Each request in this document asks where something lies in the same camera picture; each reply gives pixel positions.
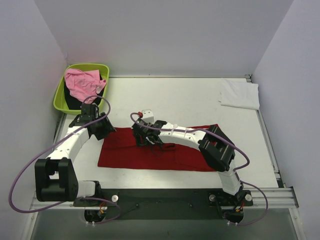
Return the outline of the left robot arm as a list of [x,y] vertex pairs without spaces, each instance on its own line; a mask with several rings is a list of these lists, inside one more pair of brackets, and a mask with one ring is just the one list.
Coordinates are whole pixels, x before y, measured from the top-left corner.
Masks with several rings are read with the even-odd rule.
[[34,165],[36,197],[40,202],[73,202],[84,198],[90,205],[101,203],[98,181],[78,180],[73,162],[91,138],[99,141],[115,132],[105,112],[96,104],[83,104],[81,113],[69,124],[66,135],[54,151]]

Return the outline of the red t-shirt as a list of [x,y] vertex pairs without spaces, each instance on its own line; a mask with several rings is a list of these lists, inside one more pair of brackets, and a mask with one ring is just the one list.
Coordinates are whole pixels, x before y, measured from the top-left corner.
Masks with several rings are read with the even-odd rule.
[[103,141],[97,163],[101,168],[214,172],[201,152],[187,146],[137,146],[132,129],[116,128]]

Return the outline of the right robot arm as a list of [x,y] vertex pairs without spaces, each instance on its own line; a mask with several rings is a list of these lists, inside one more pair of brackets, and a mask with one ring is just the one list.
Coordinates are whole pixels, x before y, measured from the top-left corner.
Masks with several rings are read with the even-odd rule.
[[163,120],[149,123],[138,118],[131,129],[138,146],[175,144],[199,151],[205,163],[218,172],[225,193],[237,196],[243,189],[234,170],[234,144],[217,125],[207,129],[188,128]]

